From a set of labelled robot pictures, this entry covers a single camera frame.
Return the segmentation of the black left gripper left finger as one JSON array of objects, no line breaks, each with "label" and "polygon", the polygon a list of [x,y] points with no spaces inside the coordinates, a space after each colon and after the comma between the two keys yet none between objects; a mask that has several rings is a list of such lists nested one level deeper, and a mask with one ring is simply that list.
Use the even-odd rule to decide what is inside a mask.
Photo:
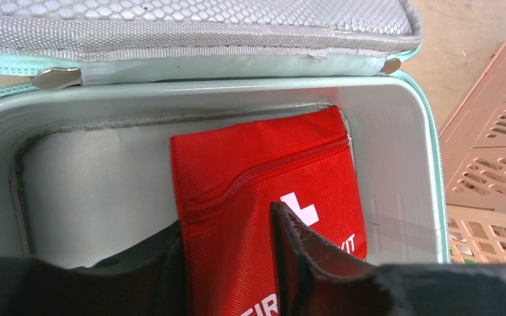
[{"label": "black left gripper left finger", "polygon": [[92,267],[0,257],[0,315],[185,315],[181,224]]}]

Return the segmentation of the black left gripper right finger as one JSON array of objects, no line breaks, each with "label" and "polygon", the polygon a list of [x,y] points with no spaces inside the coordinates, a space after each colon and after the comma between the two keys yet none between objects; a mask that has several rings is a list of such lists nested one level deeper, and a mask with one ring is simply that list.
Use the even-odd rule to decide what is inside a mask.
[{"label": "black left gripper right finger", "polygon": [[387,264],[354,257],[270,205],[281,315],[506,315],[506,264]]}]

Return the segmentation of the red first aid pouch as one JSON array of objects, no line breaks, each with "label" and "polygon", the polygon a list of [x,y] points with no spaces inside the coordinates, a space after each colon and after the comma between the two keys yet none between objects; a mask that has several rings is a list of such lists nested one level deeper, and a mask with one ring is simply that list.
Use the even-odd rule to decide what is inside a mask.
[{"label": "red first aid pouch", "polygon": [[273,202],[340,250],[366,258],[358,181],[338,107],[173,136],[170,152],[189,315],[278,313]]}]

